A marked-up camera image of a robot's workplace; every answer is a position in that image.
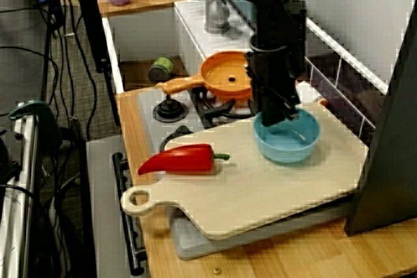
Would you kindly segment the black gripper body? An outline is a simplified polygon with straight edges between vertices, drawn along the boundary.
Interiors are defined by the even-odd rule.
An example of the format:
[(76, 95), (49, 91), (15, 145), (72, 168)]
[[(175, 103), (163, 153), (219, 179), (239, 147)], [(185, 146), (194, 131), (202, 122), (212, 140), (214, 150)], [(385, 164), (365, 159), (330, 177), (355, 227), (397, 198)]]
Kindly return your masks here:
[(302, 74), (300, 48), (256, 49), (246, 54), (253, 100), (259, 112), (278, 109), (279, 99), (298, 97), (295, 80)]

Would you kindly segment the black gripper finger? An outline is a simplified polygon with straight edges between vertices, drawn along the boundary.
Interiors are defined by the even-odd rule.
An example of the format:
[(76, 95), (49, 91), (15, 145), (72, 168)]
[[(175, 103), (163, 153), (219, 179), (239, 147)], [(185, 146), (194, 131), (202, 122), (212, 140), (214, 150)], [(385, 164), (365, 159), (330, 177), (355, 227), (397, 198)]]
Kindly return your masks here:
[(281, 120), (293, 120), (294, 118), (297, 118), (298, 111), (296, 106), (300, 103), (299, 97), (279, 99), (278, 103), (278, 112)]
[(261, 124), (265, 127), (269, 127), (281, 122), (281, 112), (279, 109), (268, 109), (261, 111)]

